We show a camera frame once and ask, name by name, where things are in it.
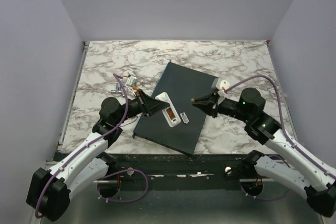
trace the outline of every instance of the white connector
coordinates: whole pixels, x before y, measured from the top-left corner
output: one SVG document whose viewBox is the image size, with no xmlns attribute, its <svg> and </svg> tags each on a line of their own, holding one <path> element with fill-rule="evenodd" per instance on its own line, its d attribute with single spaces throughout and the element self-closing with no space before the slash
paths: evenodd
<svg viewBox="0 0 336 224">
<path fill-rule="evenodd" d="M 170 107 L 167 109 L 162 110 L 164 117 L 170 127 L 175 127 L 181 122 L 181 118 L 179 117 L 173 102 L 170 100 L 168 94 L 163 92 L 155 97 L 156 99 L 164 102 L 168 102 Z"/>
<path fill-rule="evenodd" d="M 212 89 L 218 89 L 218 94 L 220 97 L 225 97 L 225 90 L 230 87 L 230 83 L 228 81 L 223 80 L 222 78 L 218 77 L 212 83 Z"/>
</svg>

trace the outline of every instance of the small white object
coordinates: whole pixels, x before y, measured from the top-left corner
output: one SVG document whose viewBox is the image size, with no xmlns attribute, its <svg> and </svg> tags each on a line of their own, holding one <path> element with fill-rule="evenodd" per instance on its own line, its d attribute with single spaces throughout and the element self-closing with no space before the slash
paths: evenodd
<svg viewBox="0 0 336 224">
<path fill-rule="evenodd" d="M 212 89 L 218 89 L 218 94 L 220 97 L 225 97 L 225 90 L 230 87 L 230 83 L 222 78 L 216 78 L 211 85 Z"/>
<path fill-rule="evenodd" d="M 216 78 L 212 83 L 212 89 L 226 90 L 230 87 L 230 83 L 222 78 Z"/>
<path fill-rule="evenodd" d="M 132 167 L 128 168 L 127 174 L 130 175 L 130 176 L 132 176 L 134 174 L 134 171 L 133 171 Z"/>
<path fill-rule="evenodd" d="M 123 76 L 121 81 L 125 84 L 125 86 L 133 87 L 136 83 L 136 77 L 133 75 Z"/>
<path fill-rule="evenodd" d="M 127 81 L 126 81 L 126 86 L 134 86 L 136 82 L 136 78 L 134 76 L 129 76 Z"/>
<path fill-rule="evenodd" d="M 188 124 L 189 119 L 188 119 L 187 115 L 185 114 L 185 112 L 182 112 L 180 115 L 181 115 L 182 121 L 183 121 L 185 124 Z"/>
<path fill-rule="evenodd" d="M 223 89 L 218 90 L 217 93 L 219 94 L 220 97 L 225 97 L 225 95 L 226 95 L 226 93 Z"/>
<path fill-rule="evenodd" d="M 164 117 L 170 127 L 175 127 L 181 122 L 181 118 L 179 117 L 173 102 L 170 100 L 168 94 L 163 92 L 155 97 L 156 99 L 164 102 L 168 102 L 170 107 L 167 109 L 162 110 Z"/>
</svg>

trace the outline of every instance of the wire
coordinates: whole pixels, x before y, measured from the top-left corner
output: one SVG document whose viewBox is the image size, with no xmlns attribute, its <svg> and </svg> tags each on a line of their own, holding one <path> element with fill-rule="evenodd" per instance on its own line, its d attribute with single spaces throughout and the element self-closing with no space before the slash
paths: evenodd
<svg viewBox="0 0 336 224">
<path fill-rule="evenodd" d="M 286 140 L 292 145 L 293 148 L 295 148 L 303 157 L 305 157 L 308 161 L 310 161 L 314 166 L 316 166 L 318 169 L 320 169 L 323 173 L 328 174 L 330 177 L 336 180 L 336 175 L 331 174 L 328 170 L 324 169 L 323 166 L 321 166 L 319 163 L 317 163 L 313 158 L 311 158 L 307 153 L 305 153 L 303 150 L 301 150 L 295 143 L 292 141 L 292 139 L 288 136 L 286 130 L 285 130 L 285 123 L 284 123 L 284 117 L 282 116 L 282 110 L 281 110 L 281 102 L 280 102 L 280 94 L 278 91 L 278 88 L 275 84 L 275 82 L 268 76 L 264 74 L 257 74 L 255 76 L 251 76 L 249 78 L 246 78 L 245 80 L 242 80 L 233 86 L 229 87 L 225 92 L 227 93 L 228 91 L 234 89 L 235 87 L 252 80 L 254 78 L 265 78 L 267 79 L 273 86 L 275 93 L 277 95 L 277 100 L 278 100 L 278 108 L 279 108 L 279 116 L 280 116 L 280 124 L 281 124 L 281 129 L 283 132 L 283 135 L 285 136 Z"/>
<path fill-rule="evenodd" d="M 281 157 L 280 155 L 271 154 L 271 155 L 268 155 L 268 157 L 269 157 L 269 158 L 271 158 L 271 157 L 278 157 L 278 158 L 280 158 L 280 159 L 281 159 L 281 160 L 282 160 L 288 167 L 290 167 L 289 164 L 286 162 L 286 160 L 284 160 L 284 158 Z M 276 197 L 276 198 L 262 198 L 262 197 L 256 197 L 256 196 L 252 196 L 252 195 L 248 194 L 248 193 L 245 191 L 245 189 L 243 188 L 242 185 L 240 185 L 240 188 L 241 188 L 241 190 L 243 191 L 243 193 L 244 193 L 246 196 L 248 196 L 248 197 L 250 197 L 250 198 L 253 198 L 253 199 L 263 200 L 263 201 L 275 201 L 275 200 L 280 200 L 280 199 L 285 198 L 285 197 L 289 194 L 289 192 L 290 192 L 290 189 L 288 189 L 283 195 L 281 195 L 281 196 L 279 196 L 279 197 Z"/>
<path fill-rule="evenodd" d="M 120 127 L 125 127 L 125 126 L 127 126 L 127 125 L 130 125 L 131 123 L 134 123 L 137 119 L 138 119 L 138 116 L 135 117 L 135 120 L 134 120 L 134 121 L 132 121 L 132 122 L 130 122 L 130 123 L 127 123 L 127 124 L 125 124 L 125 125 L 121 125 Z"/>
<path fill-rule="evenodd" d="M 137 197 L 137 198 L 135 198 L 135 199 L 127 199 L 127 200 L 104 198 L 104 197 L 101 196 L 101 194 L 100 194 L 100 188 L 97 187 L 97 192 L 98 192 L 98 194 L 99 194 L 99 198 L 103 198 L 103 199 L 106 200 L 106 201 L 110 201 L 110 202 L 119 202 L 119 203 L 132 203 L 132 202 L 136 202 L 136 201 L 138 201 L 139 199 L 142 199 L 142 198 L 147 194 L 147 192 L 148 192 L 148 187 L 149 187 L 148 178 L 147 178 L 147 176 L 146 176 L 146 174 L 145 174 L 144 172 L 142 172 L 142 171 L 140 171 L 140 170 L 137 170 L 137 169 L 126 169 L 126 170 L 120 170 L 120 171 L 118 171 L 118 172 L 116 172 L 116 173 L 109 174 L 109 175 L 107 175 L 107 176 L 105 176 L 105 177 L 102 177 L 102 178 L 109 178 L 109 177 L 112 177 L 112 176 L 115 176 L 115 175 L 118 175 L 118 174 L 121 174 L 121 173 L 125 173 L 125 172 L 128 172 L 128 171 L 133 171 L 133 172 L 140 173 L 140 174 L 144 177 L 144 179 L 145 179 L 145 181 L 146 181 L 146 187 L 145 187 L 145 190 L 143 191 L 143 193 L 142 193 L 139 197 Z"/>
<path fill-rule="evenodd" d="M 135 93 L 135 91 L 131 88 L 131 87 L 129 87 L 129 86 L 125 86 L 129 91 L 131 91 L 131 93 L 132 93 L 132 95 L 134 95 L 134 97 L 136 97 L 137 95 L 136 95 L 136 93 Z"/>
<path fill-rule="evenodd" d="M 78 151 L 76 151 L 73 156 L 71 156 L 52 176 L 51 178 L 48 180 L 48 182 L 46 183 L 46 185 L 44 186 L 44 188 L 42 189 L 42 192 L 37 200 L 37 204 L 36 204 L 36 208 L 35 208 L 35 217 L 37 219 L 40 219 L 43 217 L 43 215 L 39 215 L 39 208 L 41 206 L 41 202 L 43 199 L 44 194 L 46 193 L 49 185 L 51 184 L 51 182 L 56 178 L 56 176 L 61 172 L 61 170 L 63 170 L 65 167 L 67 167 L 67 165 L 74 160 L 75 157 L 77 157 L 83 150 L 85 150 L 86 148 L 90 147 L 92 144 L 94 144 L 95 142 L 97 142 L 98 140 L 104 138 L 105 136 L 111 134 L 113 131 L 115 131 L 125 120 L 126 116 L 127 116 L 127 112 L 128 112 L 128 98 L 127 98 L 127 93 L 126 93 L 126 89 L 124 87 L 124 84 L 120 81 L 121 76 L 117 75 L 117 74 L 113 74 L 113 76 L 115 77 L 115 79 L 117 80 L 117 82 L 120 84 L 122 91 L 125 94 L 125 112 L 124 115 L 122 116 L 120 122 L 110 131 L 104 133 L 103 135 L 97 137 L 96 139 L 92 140 L 91 142 L 89 142 L 86 146 L 83 146 L 81 149 L 79 149 Z"/>
</svg>

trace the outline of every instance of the black joint housing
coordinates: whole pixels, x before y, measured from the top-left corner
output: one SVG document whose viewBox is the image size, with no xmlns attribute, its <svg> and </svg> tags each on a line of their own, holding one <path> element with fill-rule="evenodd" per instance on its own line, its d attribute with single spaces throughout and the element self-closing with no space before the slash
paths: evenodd
<svg viewBox="0 0 336 224">
<path fill-rule="evenodd" d="M 33 174 L 26 202 L 34 209 L 36 209 L 38 198 L 51 176 L 42 168 Z M 70 204 L 69 193 L 67 185 L 60 179 L 54 178 L 43 195 L 38 211 L 49 220 L 56 221 L 64 214 Z"/>
</svg>

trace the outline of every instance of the white plastic block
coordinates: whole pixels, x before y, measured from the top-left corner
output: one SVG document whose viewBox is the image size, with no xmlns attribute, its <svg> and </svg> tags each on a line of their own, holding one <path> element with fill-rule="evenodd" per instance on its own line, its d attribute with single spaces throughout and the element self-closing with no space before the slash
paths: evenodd
<svg viewBox="0 0 336 224">
<path fill-rule="evenodd" d="M 168 102 L 170 104 L 170 107 L 167 109 L 162 110 L 162 113 L 164 115 L 164 118 L 166 119 L 168 125 L 170 127 L 175 127 L 181 122 L 181 118 L 179 117 L 173 102 L 170 100 L 168 94 L 166 92 L 163 92 L 155 97 L 156 99 L 164 102 Z"/>
</svg>

